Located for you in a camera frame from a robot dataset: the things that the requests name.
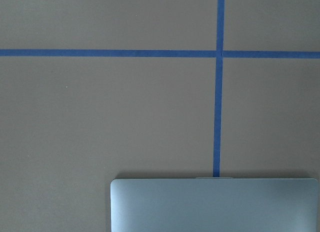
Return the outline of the vertical blue tape strip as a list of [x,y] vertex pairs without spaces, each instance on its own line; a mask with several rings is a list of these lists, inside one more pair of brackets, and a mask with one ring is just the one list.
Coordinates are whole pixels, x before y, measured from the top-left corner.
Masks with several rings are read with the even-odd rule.
[[217,0],[216,24],[216,63],[214,91],[214,137],[213,137],[213,171],[215,178],[220,177],[221,166],[221,131],[222,131],[222,95],[223,95],[223,62],[224,62],[224,22],[225,0]]

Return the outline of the silver closed laptop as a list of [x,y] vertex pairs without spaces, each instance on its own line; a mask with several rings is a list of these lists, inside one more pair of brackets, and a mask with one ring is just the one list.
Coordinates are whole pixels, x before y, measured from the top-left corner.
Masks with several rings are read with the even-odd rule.
[[315,232],[312,178],[130,178],[110,184],[113,232]]

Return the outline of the horizontal blue tape strip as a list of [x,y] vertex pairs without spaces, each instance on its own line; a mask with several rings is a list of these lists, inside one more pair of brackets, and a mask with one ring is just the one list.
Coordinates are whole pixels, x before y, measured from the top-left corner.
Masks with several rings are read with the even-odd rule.
[[1,49],[2,57],[267,58],[319,59],[318,51],[152,50],[152,49]]

